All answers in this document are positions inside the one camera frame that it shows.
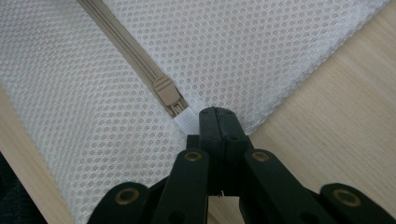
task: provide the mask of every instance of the fabric sheet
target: fabric sheet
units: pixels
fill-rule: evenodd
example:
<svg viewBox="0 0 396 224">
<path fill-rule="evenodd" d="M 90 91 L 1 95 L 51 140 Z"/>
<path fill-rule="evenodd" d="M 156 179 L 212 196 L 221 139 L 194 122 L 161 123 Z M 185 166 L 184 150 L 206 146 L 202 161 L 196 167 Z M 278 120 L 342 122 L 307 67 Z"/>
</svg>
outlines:
<svg viewBox="0 0 396 224">
<path fill-rule="evenodd" d="M 387 1 L 106 0 L 197 114 L 253 133 Z M 124 181 L 169 174 L 186 135 L 81 6 L 0 2 L 0 83 L 77 223 Z"/>
</svg>

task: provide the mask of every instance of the brass insert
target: brass insert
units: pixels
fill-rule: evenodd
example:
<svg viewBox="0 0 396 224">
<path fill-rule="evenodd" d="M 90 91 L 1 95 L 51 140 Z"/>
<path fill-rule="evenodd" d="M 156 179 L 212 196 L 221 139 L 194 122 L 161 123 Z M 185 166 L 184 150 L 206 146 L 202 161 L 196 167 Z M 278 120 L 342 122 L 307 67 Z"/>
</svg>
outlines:
<svg viewBox="0 0 396 224">
<path fill-rule="evenodd" d="M 122 189 L 116 194 L 116 203 L 126 205 L 133 203 L 139 198 L 139 190 L 134 188 Z"/>
<path fill-rule="evenodd" d="M 199 161 L 202 158 L 202 155 L 198 152 L 189 152 L 184 155 L 184 159 L 187 161 Z"/>
<path fill-rule="evenodd" d="M 270 159 L 270 156 L 263 152 L 253 152 L 251 157 L 253 157 L 253 159 L 256 161 L 268 161 Z"/>
<path fill-rule="evenodd" d="M 346 189 L 335 189 L 332 191 L 334 198 L 347 206 L 358 207 L 361 206 L 361 199 L 354 193 Z"/>
</svg>

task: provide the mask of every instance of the hexagonal mesh pattern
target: hexagonal mesh pattern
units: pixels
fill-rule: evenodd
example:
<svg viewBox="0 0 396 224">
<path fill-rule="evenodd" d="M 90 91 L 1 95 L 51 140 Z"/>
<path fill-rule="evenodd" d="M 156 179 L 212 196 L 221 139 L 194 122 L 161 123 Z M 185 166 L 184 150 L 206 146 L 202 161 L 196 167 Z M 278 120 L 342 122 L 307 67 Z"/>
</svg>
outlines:
<svg viewBox="0 0 396 224">
<path fill-rule="evenodd" d="M 385 2 L 106 0 L 195 111 L 248 133 Z M 168 174 L 185 135 L 76 2 L 1 1 L 0 30 L 0 82 L 77 223 Z"/>
<path fill-rule="evenodd" d="M 1 1 L 0 81 L 77 223 L 168 175 L 185 134 L 74 1 Z"/>
<path fill-rule="evenodd" d="M 103 0 L 195 111 L 253 133 L 386 0 Z"/>
</svg>

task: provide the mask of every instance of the light wood surface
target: light wood surface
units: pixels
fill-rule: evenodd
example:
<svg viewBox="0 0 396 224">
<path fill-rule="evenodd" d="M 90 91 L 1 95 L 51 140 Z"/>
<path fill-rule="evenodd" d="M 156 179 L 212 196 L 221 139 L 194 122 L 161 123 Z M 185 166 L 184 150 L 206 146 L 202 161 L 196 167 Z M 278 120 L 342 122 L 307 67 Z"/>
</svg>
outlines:
<svg viewBox="0 0 396 224">
<path fill-rule="evenodd" d="M 48 223 L 73 223 L 50 171 L 1 86 L 0 151 Z"/>
<path fill-rule="evenodd" d="M 352 36 L 251 139 L 309 189 L 361 190 L 396 217 L 396 1 Z M 72 223 L 0 88 L 0 150 L 49 223 Z M 208 223 L 243 223 L 236 198 L 210 198 Z"/>
</svg>

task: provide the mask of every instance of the white mesh fabric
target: white mesh fabric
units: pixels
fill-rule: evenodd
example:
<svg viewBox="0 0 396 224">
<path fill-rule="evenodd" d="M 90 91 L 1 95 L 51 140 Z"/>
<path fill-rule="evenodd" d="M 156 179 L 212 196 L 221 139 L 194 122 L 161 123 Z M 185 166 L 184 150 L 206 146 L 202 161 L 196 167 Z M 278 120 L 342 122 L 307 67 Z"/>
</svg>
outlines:
<svg viewBox="0 0 396 224">
<path fill-rule="evenodd" d="M 0 83 L 75 221 L 168 175 L 185 135 L 74 1 L 0 2 Z"/>
<path fill-rule="evenodd" d="M 387 0 L 103 0 L 196 112 L 247 133 Z"/>
<path fill-rule="evenodd" d="M 195 112 L 248 133 L 386 1 L 107 0 Z M 169 172 L 185 135 L 74 1 L 0 1 L 0 83 L 77 223 Z"/>
</svg>

